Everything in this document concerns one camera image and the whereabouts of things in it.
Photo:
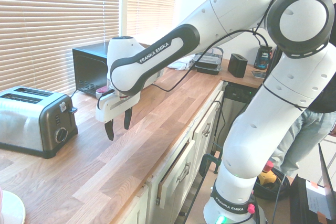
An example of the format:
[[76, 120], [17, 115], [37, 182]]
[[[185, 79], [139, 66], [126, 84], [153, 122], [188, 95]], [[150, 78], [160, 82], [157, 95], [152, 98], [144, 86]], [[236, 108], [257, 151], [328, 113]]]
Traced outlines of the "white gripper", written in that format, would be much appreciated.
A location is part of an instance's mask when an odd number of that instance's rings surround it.
[[129, 129], [132, 118], [132, 106], [140, 100], [140, 93], [121, 100], [118, 95], [109, 94], [103, 96], [96, 106], [96, 119], [104, 122], [104, 128], [108, 139], [114, 140], [113, 119], [124, 112], [124, 128]]

